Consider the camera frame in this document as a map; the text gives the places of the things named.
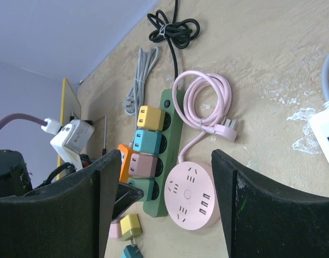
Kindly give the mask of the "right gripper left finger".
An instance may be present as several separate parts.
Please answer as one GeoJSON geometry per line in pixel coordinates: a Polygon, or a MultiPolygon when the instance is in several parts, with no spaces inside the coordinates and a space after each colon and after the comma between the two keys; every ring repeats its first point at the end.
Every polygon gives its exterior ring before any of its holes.
{"type": "Polygon", "coordinates": [[[121,154],[25,196],[0,198],[0,257],[103,257],[121,154]]]}

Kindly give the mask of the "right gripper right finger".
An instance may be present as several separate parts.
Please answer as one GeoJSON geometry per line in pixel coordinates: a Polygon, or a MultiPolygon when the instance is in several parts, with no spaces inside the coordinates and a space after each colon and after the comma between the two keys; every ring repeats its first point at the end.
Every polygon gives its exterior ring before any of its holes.
{"type": "Polygon", "coordinates": [[[274,181],[222,150],[211,157],[229,257],[329,257],[329,197],[274,181]]]}

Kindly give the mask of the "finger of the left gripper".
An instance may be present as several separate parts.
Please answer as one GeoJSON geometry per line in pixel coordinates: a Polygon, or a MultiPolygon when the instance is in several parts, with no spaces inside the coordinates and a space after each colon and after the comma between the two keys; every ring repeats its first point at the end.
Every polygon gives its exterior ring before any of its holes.
{"type": "Polygon", "coordinates": [[[144,191],[128,183],[119,182],[112,219],[119,218],[132,204],[141,200],[144,191]]]}

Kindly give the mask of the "green charger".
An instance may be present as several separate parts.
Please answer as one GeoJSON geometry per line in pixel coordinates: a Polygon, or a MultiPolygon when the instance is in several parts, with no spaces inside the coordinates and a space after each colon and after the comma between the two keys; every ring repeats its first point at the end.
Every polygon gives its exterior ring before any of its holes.
{"type": "Polygon", "coordinates": [[[140,202],[155,200],[158,196],[153,179],[130,177],[127,183],[143,191],[144,196],[139,200],[140,202]]]}

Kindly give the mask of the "pink charger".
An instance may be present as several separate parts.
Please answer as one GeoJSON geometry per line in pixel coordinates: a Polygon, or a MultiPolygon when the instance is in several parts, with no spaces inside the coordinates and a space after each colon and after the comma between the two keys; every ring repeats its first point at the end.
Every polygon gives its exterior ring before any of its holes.
{"type": "Polygon", "coordinates": [[[134,153],[131,155],[129,174],[134,177],[152,178],[155,176],[157,161],[156,156],[134,153]]]}
{"type": "Polygon", "coordinates": [[[112,222],[109,230],[109,239],[119,239],[122,237],[120,222],[112,222]]]}

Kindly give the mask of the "teal usb charger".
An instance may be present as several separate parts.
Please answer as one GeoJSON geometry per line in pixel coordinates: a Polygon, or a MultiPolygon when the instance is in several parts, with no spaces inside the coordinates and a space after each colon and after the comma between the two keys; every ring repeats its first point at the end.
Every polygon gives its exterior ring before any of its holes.
{"type": "Polygon", "coordinates": [[[133,150],[152,155],[162,154],[167,148],[167,138],[159,132],[138,129],[135,132],[133,150]]]}

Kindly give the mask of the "yellow usb charger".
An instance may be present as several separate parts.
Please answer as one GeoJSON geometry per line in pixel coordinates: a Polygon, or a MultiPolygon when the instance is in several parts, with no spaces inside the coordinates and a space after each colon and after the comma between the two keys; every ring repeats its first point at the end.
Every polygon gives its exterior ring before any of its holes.
{"type": "Polygon", "coordinates": [[[137,126],[151,131],[162,131],[165,121],[165,111],[152,106],[140,107],[137,126]]]}

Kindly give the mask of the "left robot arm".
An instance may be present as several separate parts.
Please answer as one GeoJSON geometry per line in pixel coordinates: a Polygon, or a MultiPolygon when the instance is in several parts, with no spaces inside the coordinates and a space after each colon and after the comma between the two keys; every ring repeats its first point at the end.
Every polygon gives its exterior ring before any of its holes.
{"type": "MultiPolygon", "coordinates": [[[[0,198],[24,196],[33,190],[30,174],[22,154],[0,150],[0,198]]],[[[132,204],[144,196],[144,191],[127,183],[118,184],[112,220],[117,220],[132,204]]]]}

